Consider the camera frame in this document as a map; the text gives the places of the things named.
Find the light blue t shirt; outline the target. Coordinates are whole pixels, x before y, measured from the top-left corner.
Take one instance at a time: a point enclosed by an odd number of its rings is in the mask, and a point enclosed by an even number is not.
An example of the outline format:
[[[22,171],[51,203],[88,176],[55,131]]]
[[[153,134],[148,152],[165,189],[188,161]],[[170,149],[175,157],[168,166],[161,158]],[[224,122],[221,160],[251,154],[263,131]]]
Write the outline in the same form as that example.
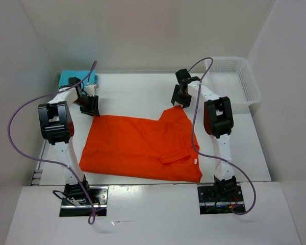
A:
[[[62,70],[59,78],[59,85],[58,87],[61,86],[66,86],[68,85],[68,79],[72,77],[77,77],[78,79],[82,80],[90,70]],[[96,75],[96,70],[94,70],[91,75],[89,80],[85,80],[84,84],[85,86],[87,85],[95,85],[97,84],[98,81],[98,76]]]

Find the orange t shirt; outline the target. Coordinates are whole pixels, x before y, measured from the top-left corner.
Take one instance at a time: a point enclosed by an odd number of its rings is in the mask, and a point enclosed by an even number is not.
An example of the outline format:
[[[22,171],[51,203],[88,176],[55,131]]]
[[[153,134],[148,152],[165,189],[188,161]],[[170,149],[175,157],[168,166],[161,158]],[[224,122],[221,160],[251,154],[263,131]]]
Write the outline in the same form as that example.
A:
[[[95,117],[80,159],[84,172],[166,181],[200,182],[199,145],[181,106],[158,120]]]

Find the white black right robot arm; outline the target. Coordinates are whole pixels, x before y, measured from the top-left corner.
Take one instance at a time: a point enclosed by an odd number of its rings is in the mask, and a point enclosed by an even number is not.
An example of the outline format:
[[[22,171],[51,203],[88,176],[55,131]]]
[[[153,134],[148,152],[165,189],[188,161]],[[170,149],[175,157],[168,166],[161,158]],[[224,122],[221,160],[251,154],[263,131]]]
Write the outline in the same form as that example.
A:
[[[171,103],[189,107],[191,98],[203,102],[203,127],[210,136],[215,159],[213,194],[215,201],[224,201],[236,189],[237,179],[231,161],[230,138],[234,119],[230,99],[221,97],[207,86],[200,84],[200,78],[191,76],[187,69],[175,73],[178,84]]]

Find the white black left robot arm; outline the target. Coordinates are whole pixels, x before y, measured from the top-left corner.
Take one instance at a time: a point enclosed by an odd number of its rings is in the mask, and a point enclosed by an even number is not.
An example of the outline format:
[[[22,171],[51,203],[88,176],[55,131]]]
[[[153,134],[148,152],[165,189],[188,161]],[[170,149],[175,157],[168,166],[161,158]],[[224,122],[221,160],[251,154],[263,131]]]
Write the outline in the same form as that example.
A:
[[[71,205],[82,205],[90,201],[92,192],[73,149],[74,124],[69,108],[76,104],[82,114],[100,116],[98,96],[95,86],[85,86],[77,77],[69,78],[68,84],[61,86],[58,92],[51,101],[38,106],[40,130],[58,153],[60,162],[66,165],[63,167],[63,200]]]

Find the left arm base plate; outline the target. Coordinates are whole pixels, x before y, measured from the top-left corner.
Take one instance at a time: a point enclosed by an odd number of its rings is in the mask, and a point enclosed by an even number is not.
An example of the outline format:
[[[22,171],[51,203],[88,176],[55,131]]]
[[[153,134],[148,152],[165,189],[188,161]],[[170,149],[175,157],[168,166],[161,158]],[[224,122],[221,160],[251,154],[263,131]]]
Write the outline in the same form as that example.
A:
[[[96,216],[107,215],[108,186],[90,186],[90,197],[95,209]],[[92,214],[92,208],[85,196],[74,198],[64,191],[54,190],[53,194],[61,200],[59,217],[81,217]]]

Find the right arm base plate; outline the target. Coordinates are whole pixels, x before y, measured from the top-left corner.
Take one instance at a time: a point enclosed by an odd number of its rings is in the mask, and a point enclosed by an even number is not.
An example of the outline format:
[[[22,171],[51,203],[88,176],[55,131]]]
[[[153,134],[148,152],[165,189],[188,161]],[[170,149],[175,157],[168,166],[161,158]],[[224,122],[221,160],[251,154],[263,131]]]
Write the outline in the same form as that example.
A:
[[[226,194],[217,194],[213,185],[198,185],[199,210],[205,214],[228,214],[232,210],[235,213],[246,211],[240,185],[235,190]]]

